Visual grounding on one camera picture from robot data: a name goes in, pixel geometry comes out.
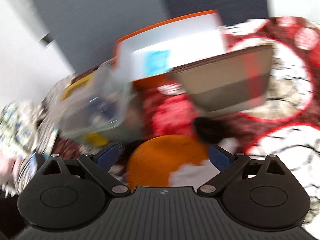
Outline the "orange honeycomb flexible piece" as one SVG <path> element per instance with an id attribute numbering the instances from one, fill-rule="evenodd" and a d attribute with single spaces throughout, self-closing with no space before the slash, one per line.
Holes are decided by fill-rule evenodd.
<path id="1" fill-rule="evenodd" d="M 148 140 L 131 154 L 126 182 L 131 191 L 139 186 L 168 187 L 169 177 L 182 165 L 199 166 L 209 159 L 209 147 L 186 135 L 165 135 Z"/>

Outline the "clear plastic container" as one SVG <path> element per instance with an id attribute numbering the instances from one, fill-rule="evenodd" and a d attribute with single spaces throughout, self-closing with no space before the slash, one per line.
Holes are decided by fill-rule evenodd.
<path id="1" fill-rule="evenodd" d="M 126 74 L 107 66 L 61 90 L 49 114 L 60 137 L 93 147 L 127 144 L 143 135 L 139 95 Z"/>

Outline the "red floral plush blanket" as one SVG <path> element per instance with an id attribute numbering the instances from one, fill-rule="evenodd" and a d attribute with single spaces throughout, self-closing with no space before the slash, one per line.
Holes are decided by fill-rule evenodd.
<path id="1" fill-rule="evenodd" d="M 319 234 L 319 23 L 273 17 L 225 29 L 230 50 L 272 45 L 266 102 L 215 119 L 200 119 L 179 83 L 165 75 L 139 80 L 147 139 L 169 134 L 199 137 L 229 152 L 262 159 L 276 154 L 310 196 L 304 228 Z"/>

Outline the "beige striped fabric pouch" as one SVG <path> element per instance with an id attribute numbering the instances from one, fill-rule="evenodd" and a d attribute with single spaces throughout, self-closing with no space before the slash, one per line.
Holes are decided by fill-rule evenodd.
<path id="1" fill-rule="evenodd" d="M 273 47 L 260 45 L 175 67 L 169 76 L 199 110 L 220 116 L 266 102 L 272 61 Z"/>

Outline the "orange white storage box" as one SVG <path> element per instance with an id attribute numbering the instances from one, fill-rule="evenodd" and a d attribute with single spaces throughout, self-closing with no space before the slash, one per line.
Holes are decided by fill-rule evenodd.
<path id="1" fill-rule="evenodd" d="M 115 72 L 137 90 L 161 86 L 165 74 L 227 51 L 216 10 L 172 18 L 120 38 L 114 48 Z"/>

